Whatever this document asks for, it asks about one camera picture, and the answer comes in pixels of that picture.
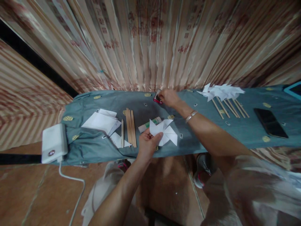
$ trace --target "floral curtain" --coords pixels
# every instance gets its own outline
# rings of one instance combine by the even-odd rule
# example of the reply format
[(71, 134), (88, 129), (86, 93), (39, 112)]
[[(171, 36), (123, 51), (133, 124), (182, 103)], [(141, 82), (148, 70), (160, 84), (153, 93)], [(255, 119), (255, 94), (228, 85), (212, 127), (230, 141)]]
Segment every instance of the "floral curtain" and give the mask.
[(298, 1), (4, 0), (0, 10), (79, 93), (301, 79)]

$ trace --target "wooden chopstick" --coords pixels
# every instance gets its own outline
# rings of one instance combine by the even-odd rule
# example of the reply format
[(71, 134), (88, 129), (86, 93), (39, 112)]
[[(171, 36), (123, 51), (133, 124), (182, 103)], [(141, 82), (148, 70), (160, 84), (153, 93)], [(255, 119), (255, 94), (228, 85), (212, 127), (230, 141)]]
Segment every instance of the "wooden chopstick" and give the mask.
[(243, 108), (243, 106), (241, 105), (241, 103), (238, 102), (238, 100), (236, 100), (236, 101), (237, 101), (238, 105), (241, 107), (241, 109), (243, 110), (243, 112), (246, 114), (246, 116), (247, 116), (248, 118), (250, 118), (250, 116), (249, 116), (248, 113), (245, 111), (245, 109)]
[(223, 100), (224, 102), (225, 102), (225, 104), (227, 105), (227, 107), (231, 110), (231, 112), (233, 113), (233, 115), (236, 117), (236, 118), (238, 118), (237, 117), (237, 115), (235, 114), (235, 112), (232, 110), (232, 108), (229, 106), (229, 104), (226, 102), (226, 100)]
[(217, 111), (219, 112), (219, 108), (217, 107), (214, 99), (212, 99), (214, 106), (216, 107)]
[(236, 105), (236, 107), (238, 108), (238, 110), (240, 111), (241, 115), (242, 115), (244, 118), (246, 118), (245, 115), (244, 115), (244, 113), (242, 113), (240, 107), (239, 107), (238, 104), (236, 103), (236, 100), (234, 100), (234, 99), (232, 99), (232, 100), (233, 100), (234, 104)]
[(124, 121), (121, 120), (121, 147), (124, 148)]
[(219, 101), (219, 104), (222, 106), (223, 110), (225, 111), (226, 115), (228, 116), (228, 118), (230, 118), (230, 115), (228, 114), (228, 112), (226, 111), (225, 107), (223, 106), (223, 103), (220, 101), (220, 99), (218, 97), (216, 97), (217, 100)]
[(133, 137), (133, 128), (132, 128), (132, 118), (131, 118), (131, 111), (129, 109), (129, 128), (130, 128), (130, 134), (131, 134), (131, 144), (134, 146), (134, 137)]
[(128, 129), (128, 139), (129, 143), (132, 144), (132, 136), (131, 136), (131, 123), (130, 123), (130, 114), (129, 109), (126, 109), (126, 127)]
[(227, 101), (229, 102), (230, 106), (232, 107), (233, 111), (236, 113), (237, 117), (240, 118), (239, 114), (237, 113), (237, 111), (235, 110), (235, 107), (233, 107), (233, 105), (231, 104), (231, 101), (229, 99), (227, 99)]
[(131, 110), (131, 118), (132, 118), (132, 129), (133, 129), (133, 136), (134, 136), (134, 147), (136, 148), (137, 147), (137, 141), (136, 141), (136, 130), (135, 130), (135, 123), (134, 123), (134, 113), (133, 113), (133, 110)]

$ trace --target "ironing board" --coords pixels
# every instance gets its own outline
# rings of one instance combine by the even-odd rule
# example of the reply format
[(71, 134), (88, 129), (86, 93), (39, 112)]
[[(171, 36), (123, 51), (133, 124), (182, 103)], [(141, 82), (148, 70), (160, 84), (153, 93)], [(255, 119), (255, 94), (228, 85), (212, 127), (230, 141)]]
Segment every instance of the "ironing board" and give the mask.
[[(240, 95), (238, 101), (243, 104), (250, 118), (236, 118), (228, 111), (230, 118), (223, 114), (225, 119), (221, 119), (212, 101), (207, 102), (207, 98), (196, 92), (200, 89), (183, 90), (178, 92), (178, 95), (189, 106), (226, 130), (247, 148), (301, 146), (300, 100), (283, 92), (282, 85), (243, 90), (245, 94)], [(177, 146), (168, 141), (164, 146), (159, 147), (154, 158), (206, 152), (184, 119), (174, 109), (154, 102), (155, 93), (150, 94), (151, 96), (148, 92), (106, 90), (92, 91), (74, 98), (72, 103), (66, 105), (66, 111), (61, 121), (66, 126), (69, 149), (63, 163), (65, 165), (81, 165), (137, 156), (138, 148), (131, 146), (117, 149), (108, 137), (104, 137), (106, 134), (102, 131), (81, 127), (100, 108), (117, 112), (116, 117), (125, 122), (126, 117), (123, 111), (126, 108), (133, 110), (138, 146), (140, 132), (137, 127), (147, 123), (149, 119), (159, 116), (164, 120), (173, 115), (174, 121), (170, 125), (178, 135)], [(267, 135), (253, 111), (254, 108), (271, 110), (277, 120), (285, 125), (283, 128), (289, 138), (283, 139)], [(121, 127), (116, 132), (121, 135)], [(124, 137), (128, 140), (126, 123)]]

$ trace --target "smartphone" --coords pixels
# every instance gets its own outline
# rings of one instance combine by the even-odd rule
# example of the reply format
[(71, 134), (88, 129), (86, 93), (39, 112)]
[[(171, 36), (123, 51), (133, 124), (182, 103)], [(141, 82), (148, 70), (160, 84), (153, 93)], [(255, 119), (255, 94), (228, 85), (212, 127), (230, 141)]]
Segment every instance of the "smartphone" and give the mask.
[(254, 108), (254, 111), (269, 135), (286, 139), (288, 138), (288, 135), (271, 111), (259, 108)]

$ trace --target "shoe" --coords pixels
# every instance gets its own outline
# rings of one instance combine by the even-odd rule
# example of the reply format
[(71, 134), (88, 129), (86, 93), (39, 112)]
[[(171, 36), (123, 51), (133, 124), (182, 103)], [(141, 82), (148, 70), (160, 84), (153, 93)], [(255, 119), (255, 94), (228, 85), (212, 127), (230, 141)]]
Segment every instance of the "shoe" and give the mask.
[(119, 159), (114, 163), (118, 166), (118, 168), (124, 167), (126, 171), (131, 166), (131, 163), (127, 159)]
[(209, 167), (206, 164), (206, 154), (199, 154), (197, 157), (197, 171), (193, 175), (193, 182), (194, 184), (202, 189), (204, 187), (204, 183), (202, 182), (200, 178), (200, 174), (202, 171), (207, 172), (211, 176), (211, 171)]

